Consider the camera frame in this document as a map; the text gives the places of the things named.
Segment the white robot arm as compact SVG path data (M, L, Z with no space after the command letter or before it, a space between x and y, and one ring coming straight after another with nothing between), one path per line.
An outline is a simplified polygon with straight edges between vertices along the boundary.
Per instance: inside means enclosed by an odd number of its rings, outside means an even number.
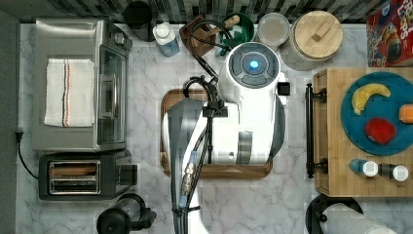
M282 148L285 100L279 57L268 46L234 48L211 79L189 78L162 120L175 234L208 234L197 184L208 164L264 165Z

